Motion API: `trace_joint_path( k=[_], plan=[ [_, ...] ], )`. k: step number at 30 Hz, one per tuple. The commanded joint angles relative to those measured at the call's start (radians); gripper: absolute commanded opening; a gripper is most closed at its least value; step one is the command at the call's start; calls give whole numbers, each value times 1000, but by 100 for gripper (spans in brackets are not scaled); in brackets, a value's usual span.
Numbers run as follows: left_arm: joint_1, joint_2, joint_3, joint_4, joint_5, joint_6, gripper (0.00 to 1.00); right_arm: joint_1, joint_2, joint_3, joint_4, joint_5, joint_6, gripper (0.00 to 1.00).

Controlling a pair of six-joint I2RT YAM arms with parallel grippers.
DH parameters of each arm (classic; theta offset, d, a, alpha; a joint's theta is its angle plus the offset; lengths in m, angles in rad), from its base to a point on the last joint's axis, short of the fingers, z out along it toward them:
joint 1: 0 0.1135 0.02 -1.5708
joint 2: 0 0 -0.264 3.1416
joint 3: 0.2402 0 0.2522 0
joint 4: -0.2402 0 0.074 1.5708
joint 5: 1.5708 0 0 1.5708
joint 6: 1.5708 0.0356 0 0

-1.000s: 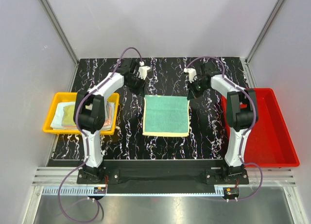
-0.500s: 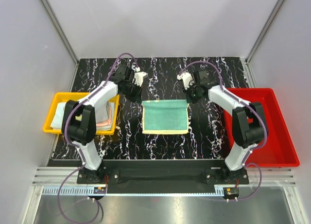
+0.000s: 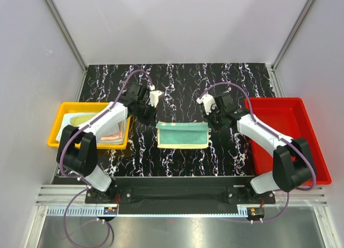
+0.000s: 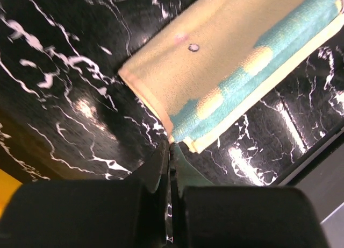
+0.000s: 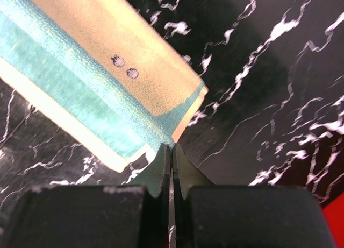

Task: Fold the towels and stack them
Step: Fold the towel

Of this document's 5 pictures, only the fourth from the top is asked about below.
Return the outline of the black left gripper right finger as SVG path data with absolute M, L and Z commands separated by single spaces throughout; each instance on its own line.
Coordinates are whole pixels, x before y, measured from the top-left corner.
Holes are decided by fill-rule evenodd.
M 328 247 L 310 200 L 291 187 L 216 186 L 170 147 L 176 247 Z

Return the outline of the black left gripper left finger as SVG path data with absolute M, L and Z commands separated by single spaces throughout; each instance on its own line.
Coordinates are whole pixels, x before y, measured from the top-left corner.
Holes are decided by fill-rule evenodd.
M 1 216 L 1 247 L 163 247 L 169 144 L 123 180 L 20 186 Z

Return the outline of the green yellow towel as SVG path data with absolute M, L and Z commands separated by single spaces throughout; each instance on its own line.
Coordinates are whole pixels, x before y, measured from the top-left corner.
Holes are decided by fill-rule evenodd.
M 343 0 L 197 0 L 118 74 L 201 153 L 343 27 Z

